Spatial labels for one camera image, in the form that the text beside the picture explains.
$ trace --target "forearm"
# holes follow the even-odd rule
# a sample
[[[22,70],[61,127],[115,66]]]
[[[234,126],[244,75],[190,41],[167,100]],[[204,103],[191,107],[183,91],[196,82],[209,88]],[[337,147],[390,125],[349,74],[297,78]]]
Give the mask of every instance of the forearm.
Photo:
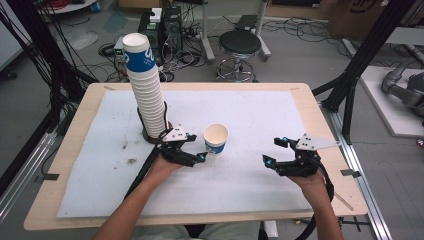
[[[141,182],[103,223],[93,239],[130,239],[135,223],[155,188],[154,184]]]
[[[329,201],[321,204],[319,207],[315,207],[314,214],[317,224],[318,239],[343,239],[339,223]]]

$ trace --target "chair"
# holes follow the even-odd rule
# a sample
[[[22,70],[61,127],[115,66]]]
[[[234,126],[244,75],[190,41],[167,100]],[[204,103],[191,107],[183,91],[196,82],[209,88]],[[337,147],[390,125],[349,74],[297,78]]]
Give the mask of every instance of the chair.
[[[225,59],[217,66],[217,81],[257,82],[252,65],[243,60],[259,53],[261,41],[256,35],[244,30],[226,32],[219,38],[219,48],[233,58]]]

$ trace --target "blue cup logo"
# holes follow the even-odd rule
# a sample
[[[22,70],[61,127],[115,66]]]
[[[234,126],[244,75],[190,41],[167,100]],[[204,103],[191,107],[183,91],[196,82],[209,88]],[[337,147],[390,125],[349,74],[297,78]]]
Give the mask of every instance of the blue cup logo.
[[[205,145],[206,145],[206,150],[209,153],[218,154],[218,153],[222,152],[222,150],[224,150],[225,143],[222,144],[221,146],[214,147],[214,146],[210,145],[207,141],[205,141]]]
[[[155,58],[150,47],[144,52],[125,52],[125,58],[127,68],[132,72],[147,72],[156,65]]]

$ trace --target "gray floor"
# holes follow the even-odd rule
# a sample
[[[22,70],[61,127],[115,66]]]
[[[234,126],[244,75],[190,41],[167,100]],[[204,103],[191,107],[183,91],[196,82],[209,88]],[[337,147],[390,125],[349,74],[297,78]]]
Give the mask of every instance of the gray floor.
[[[94,30],[100,38],[93,45],[78,52],[87,65],[106,62],[105,58],[98,55],[98,48],[102,44],[113,42],[121,34],[136,32],[138,27],[137,21],[126,20],[115,10],[99,14],[82,10],[65,14],[60,19],[62,23],[72,24],[88,18],[90,21],[78,27],[85,27],[88,31]],[[230,26],[225,24],[220,27],[221,30],[229,28]],[[262,37],[272,52],[272,57],[267,62],[263,62],[259,56],[249,60],[255,67],[257,79],[261,82],[305,82],[313,89],[339,76],[349,63],[349,58],[341,55],[338,47],[327,41],[303,41],[284,30],[271,32],[264,29]],[[226,56],[217,48],[217,38],[210,38],[210,41],[217,59],[215,64],[181,69],[174,73],[175,82],[214,81],[216,63]],[[341,46],[339,48],[342,53],[345,52]],[[390,46],[385,46],[376,60],[394,63],[403,60],[403,57]],[[12,67],[18,73],[18,78],[0,81],[0,98],[3,103],[0,115],[0,173],[5,171],[49,109],[49,90],[29,59],[25,56],[19,57]],[[420,65],[413,64],[411,67],[419,68]],[[113,69],[108,66],[93,71],[99,79],[105,79],[112,72]],[[322,94],[317,99],[322,100],[325,97],[326,94]],[[358,84],[355,99],[352,141],[393,239],[422,238],[423,149],[416,146],[413,138],[395,138],[389,134],[361,84]],[[0,239],[88,239],[92,236],[95,229],[37,232],[24,230],[23,221],[39,187],[40,183],[37,182],[30,182],[25,187],[0,225]],[[358,220],[365,222],[367,218],[358,216]],[[293,221],[278,221],[277,225],[279,239],[293,239],[304,227]],[[358,232],[356,226],[346,224],[343,225],[343,232],[346,239],[374,239],[369,226],[361,226],[361,232]]]

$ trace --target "computer tower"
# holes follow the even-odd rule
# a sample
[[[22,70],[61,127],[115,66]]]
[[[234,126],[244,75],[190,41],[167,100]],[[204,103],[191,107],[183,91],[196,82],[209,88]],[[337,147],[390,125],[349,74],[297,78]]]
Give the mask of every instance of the computer tower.
[[[164,29],[162,21],[150,22],[150,14],[146,12],[141,16],[138,32],[147,36],[156,64],[161,66],[164,59],[162,52],[166,52],[165,50],[162,51],[164,47]]]
[[[165,8],[163,24],[166,35],[165,41],[168,48],[175,52],[183,50],[181,7],[175,6]]]

